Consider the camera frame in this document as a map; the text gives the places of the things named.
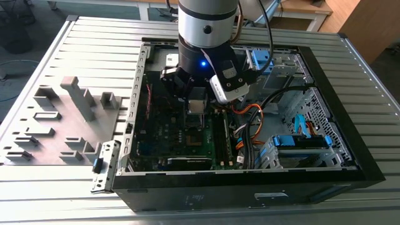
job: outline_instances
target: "floor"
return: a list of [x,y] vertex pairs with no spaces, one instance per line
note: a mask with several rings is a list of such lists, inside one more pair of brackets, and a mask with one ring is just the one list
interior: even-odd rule
[[[94,4],[75,4],[59,2],[59,10],[52,11],[48,3],[42,0],[34,0],[31,6],[36,17],[36,22],[27,26],[27,30],[34,41],[34,49],[24,54],[10,54],[0,47],[0,63],[10,60],[35,60],[40,61],[68,15],[107,17],[119,19],[139,20],[139,9],[136,7],[106,6]],[[160,16],[160,12],[150,9],[150,19],[156,21],[170,21],[170,18]],[[16,62],[2,66],[7,72],[8,79],[0,80],[0,123],[12,107],[16,98],[3,101],[19,95],[36,67],[34,62]]]
[[[34,6],[31,9],[36,17],[36,22],[31,26],[27,26],[27,30],[34,40],[35,47],[28,53],[19,55],[8,54],[4,49],[0,48],[0,63],[10,60],[40,61],[68,15],[140,19],[139,10],[135,7],[64,2],[59,2],[58,6],[59,10],[52,11],[46,1],[34,0]],[[150,9],[150,19],[158,21],[170,20],[167,17],[162,17],[160,12],[154,8]],[[34,62],[16,62],[2,66],[2,69],[6,70],[10,76],[6,81],[0,82],[0,122],[8,113],[15,102],[15,98],[7,101],[3,100],[18,96],[28,81],[30,75],[35,70],[35,66],[36,64]],[[394,94],[396,100],[400,101],[400,89],[398,88],[398,76],[400,75],[400,53],[396,56],[392,56],[390,50],[384,51],[371,67]]]

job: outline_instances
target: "black cable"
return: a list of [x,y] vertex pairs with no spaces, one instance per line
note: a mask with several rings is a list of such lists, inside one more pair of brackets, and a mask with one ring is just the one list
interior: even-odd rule
[[283,4],[280,2],[280,17],[283,17]]
[[167,9],[171,9],[170,0],[166,0]]
[[159,8],[156,8],[156,10],[159,11],[160,16],[170,16],[170,15],[164,14],[163,11]]
[[[283,93],[286,93],[287,91],[291,91],[291,90],[306,91],[308,88],[311,88],[311,87],[310,86],[292,86],[292,87],[287,87],[287,88],[276,90],[272,94],[268,95],[268,97],[262,102],[262,105],[260,105],[262,109],[264,109],[266,106],[274,101],[274,99],[278,96],[280,96]],[[244,143],[244,149],[246,149],[246,152],[248,152],[248,155],[250,155],[248,160],[252,160],[250,162],[250,169],[254,169],[254,166],[255,166],[254,165],[255,150],[254,150],[252,143],[251,143],[251,124],[252,124],[252,121],[256,118],[256,115],[258,115],[258,110],[254,111],[254,113],[251,114],[250,120],[248,120],[248,122],[246,124],[246,127],[244,127],[243,136],[242,136],[243,143]]]
[[247,148],[244,148],[244,152],[243,152],[243,156],[244,156],[244,160],[243,160],[243,169],[246,170],[250,167],[250,150]]
[[260,74],[266,71],[267,67],[270,66],[271,64],[271,61],[272,61],[272,57],[274,57],[274,41],[272,41],[272,31],[271,31],[271,26],[270,26],[270,21],[268,21],[268,16],[267,16],[267,13],[266,13],[266,8],[263,6],[263,3],[262,3],[262,0],[258,0],[258,3],[259,3],[259,6],[260,6],[260,9],[263,11],[263,15],[264,15],[264,20],[266,20],[266,27],[268,29],[268,36],[270,36],[270,58],[268,58],[268,61],[266,63],[266,65],[263,66],[263,68],[259,70]]

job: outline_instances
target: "white cable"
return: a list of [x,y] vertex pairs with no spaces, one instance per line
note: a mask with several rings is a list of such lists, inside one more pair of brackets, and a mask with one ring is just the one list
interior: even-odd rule
[[7,61],[7,62],[0,63],[0,66],[3,66],[3,65],[6,65],[6,64],[10,64],[10,63],[12,63],[12,62],[35,62],[35,63],[39,64],[39,62],[38,62],[38,61],[34,61],[34,60],[11,60],[11,61]]
[[234,131],[234,135],[236,136],[236,134],[244,129],[246,124],[243,124],[235,131]]

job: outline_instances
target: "blue latch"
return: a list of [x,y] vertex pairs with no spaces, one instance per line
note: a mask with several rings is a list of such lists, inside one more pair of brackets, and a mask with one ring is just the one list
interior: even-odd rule
[[272,140],[274,140],[275,146],[280,146],[280,140],[278,139],[278,137],[272,137]]
[[267,153],[267,148],[264,148],[263,151],[260,152],[260,154],[259,154],[259,156],[258,156],[258,158],[256,158],[256,160],[255,160],[255,164],[258,164],[260,158],[263,157],[263,155],[264,155],[266,153]]
[[298,114],[295,117],[295,133],[299,132],[300,127],[302,127],[302,133],[306,135],[307,138],[311,138],[311,135],[307,130],[304,116],[302,114]]
[[104,158],[98,158],[95,159],[94,167],[92,167],[92,172],[100,174],[102,172],[102,167],[103,167],[103,161]]
[[[252,58],[254,58],[254,61],[256,64],[256,68],[262,69],[268,61],[270,52],[267,50],[254,50]],[[263,72],[263,75],[270,75],[272,69],[274,69],[274,62],[271,61],[270,66],[267,67],[266,71]]]
[[332,146],[334,141],[332,141],[332,138],[330,137],[330,135],[326,136],[326,142],[327,142],[328,146]]
[[292,135],[278,135],[282,146],[295,146],[295,139]]

